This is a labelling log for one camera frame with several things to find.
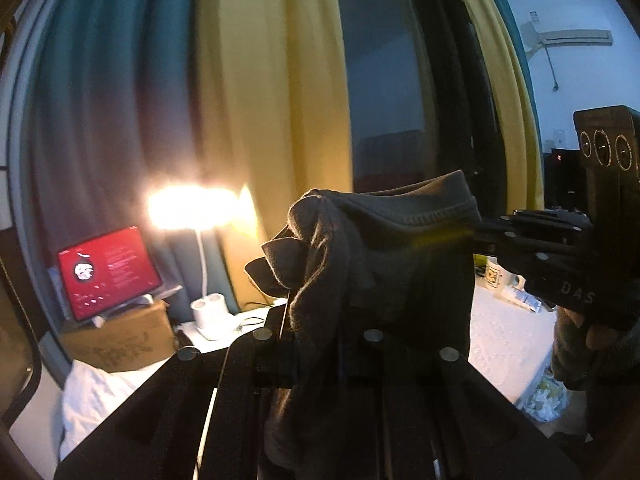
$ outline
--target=folded fabric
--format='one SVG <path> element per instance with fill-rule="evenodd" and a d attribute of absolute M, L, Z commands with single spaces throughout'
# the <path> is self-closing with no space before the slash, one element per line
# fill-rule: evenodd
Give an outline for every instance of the folded fabric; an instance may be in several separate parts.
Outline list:
<path fill-rule="evenodd" d="M 322 384 L 342 320 L 366 312 L 410 346 L 468 355 L 474 270 L 464 240 L 477 221 L 460 171 L 372 194 L 313 189 L 291 207 L 265 257 L 246 267 L 265 294 L 293 292 L 301 377 L 274 394 L 265 424 L 272 463 L 297 479 L 335 477 L 348 393 Z"/>

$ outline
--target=air conditioner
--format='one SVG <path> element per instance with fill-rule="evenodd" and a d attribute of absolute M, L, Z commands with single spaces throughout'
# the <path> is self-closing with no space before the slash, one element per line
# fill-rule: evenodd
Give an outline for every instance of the air conditioner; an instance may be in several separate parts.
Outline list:
<path fill-rule="evenodd" d="M 532 10 L 529 15 L 538 40 L 544 45 L 613 44 L 609 21 L 599 7 L 548 7 Z"/>

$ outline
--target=white table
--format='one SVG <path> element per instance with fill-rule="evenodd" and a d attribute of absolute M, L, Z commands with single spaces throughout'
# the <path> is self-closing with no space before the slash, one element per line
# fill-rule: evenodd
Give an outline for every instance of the white table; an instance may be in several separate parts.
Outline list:
<path fill-rule="evenodd" d="M 533 313 L 494 297 L 478 280 L 469 362 L 510 402 L 525 400 L 551 357 L 556 313 Z"/>

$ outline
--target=mug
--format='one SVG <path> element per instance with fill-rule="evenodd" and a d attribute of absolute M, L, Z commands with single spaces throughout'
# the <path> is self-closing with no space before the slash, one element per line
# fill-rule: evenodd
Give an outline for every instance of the mug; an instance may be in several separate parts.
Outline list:
<path fill-rule="evenodd" d="M 484 268 L 484 280 L 487 286 L 502 290 L 505 286 L 511 285 L 518 290 L 524 290 L 526 280 L 519 274 L 509 272 L 503 266 L 498 264 L 495 257 L 487 258 L 486 267 Z"/>

